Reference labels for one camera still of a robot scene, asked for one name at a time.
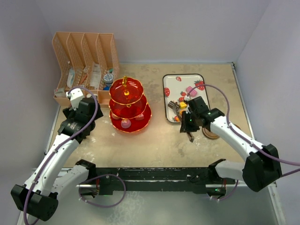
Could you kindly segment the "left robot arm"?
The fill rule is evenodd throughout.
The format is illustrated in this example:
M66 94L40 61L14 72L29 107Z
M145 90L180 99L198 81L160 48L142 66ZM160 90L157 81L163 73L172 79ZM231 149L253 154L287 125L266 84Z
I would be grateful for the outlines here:
M26 225L37 221L49 220L58 207L59 200L69 188L96 180L94 164L78 163L70 172L58 178L62 167L80 143L95 128L95 120L103 114L96 98L72 100L72 108L64 109L66 120L63 121L52 147L35 172L23 185L14 185L11 196L17 208L23 212Z

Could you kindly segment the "red three-tier cake stand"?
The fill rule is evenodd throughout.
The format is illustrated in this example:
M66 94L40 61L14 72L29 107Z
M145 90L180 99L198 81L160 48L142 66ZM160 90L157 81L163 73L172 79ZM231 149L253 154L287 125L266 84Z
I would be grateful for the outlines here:
M139 80L124 76L112 84L109 94L111 97L109 117L115 129L125 133L134 133L147 127L152 112ZM113 119L112 113L120 119ZM144 119L136 120L135 117L141 113L144 114ZM120 124L122 120L130 120L131 126L127 129L122 128Z

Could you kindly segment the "chocolate cake slice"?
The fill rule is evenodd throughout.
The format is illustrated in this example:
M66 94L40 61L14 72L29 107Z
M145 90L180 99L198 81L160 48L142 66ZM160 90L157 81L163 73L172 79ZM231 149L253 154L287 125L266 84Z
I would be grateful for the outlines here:
M180 105L177 102L170 101L167 105L169 108L180 108Z

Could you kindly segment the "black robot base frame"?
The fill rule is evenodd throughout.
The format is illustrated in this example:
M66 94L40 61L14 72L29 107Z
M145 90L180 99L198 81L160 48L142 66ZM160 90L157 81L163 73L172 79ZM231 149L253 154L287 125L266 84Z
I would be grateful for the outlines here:
M209 167L96 167L94 163L79 160L76 165L88 169L88 185L97 185L99 195L115 191L192 192L194 194L225 195L225 185L234 179L220 178Z

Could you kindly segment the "pink heart cake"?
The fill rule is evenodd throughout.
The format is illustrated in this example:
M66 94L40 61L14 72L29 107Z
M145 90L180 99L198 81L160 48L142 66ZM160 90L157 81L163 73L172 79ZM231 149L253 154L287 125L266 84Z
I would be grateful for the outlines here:
M137 117L135 117L136 120L143 120L144 119L144 114L141 113L140 115L138 115Z

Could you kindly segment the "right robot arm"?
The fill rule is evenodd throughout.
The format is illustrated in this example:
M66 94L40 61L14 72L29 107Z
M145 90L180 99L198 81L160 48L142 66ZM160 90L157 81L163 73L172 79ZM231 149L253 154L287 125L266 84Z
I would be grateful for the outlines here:
M264 145L229 121L219 109L209 109L202 97L187 101L182 113L180 132L191 134L205 128L229 144L243 159L243 163L221 159L211 166L209 180L220 183L224 178L243 181L251 190L259 192L282 177L277 148Z

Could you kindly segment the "white strawberry enamel tray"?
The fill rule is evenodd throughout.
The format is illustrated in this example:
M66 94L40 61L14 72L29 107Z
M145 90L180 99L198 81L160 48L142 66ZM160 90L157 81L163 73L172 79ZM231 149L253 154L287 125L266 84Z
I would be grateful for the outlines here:
M182 102L187 95L186 88L188 86L196 87L197 96L202 97L206 105L209 105L207 91L204 86L204 78L200 74L167 74L163 76L163 91L165 96L165 116L171 123L179 123L175 121L176 116L171 108L167 105L170 101Z

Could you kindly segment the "pink peach pastry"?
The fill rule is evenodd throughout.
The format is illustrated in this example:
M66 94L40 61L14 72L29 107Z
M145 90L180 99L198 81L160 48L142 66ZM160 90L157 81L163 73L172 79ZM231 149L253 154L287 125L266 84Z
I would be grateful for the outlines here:
M120 119L119 117L115 116L113 113L111 114L111 117L112 117L113 119L115 119L115 120L119 120L119 119Z

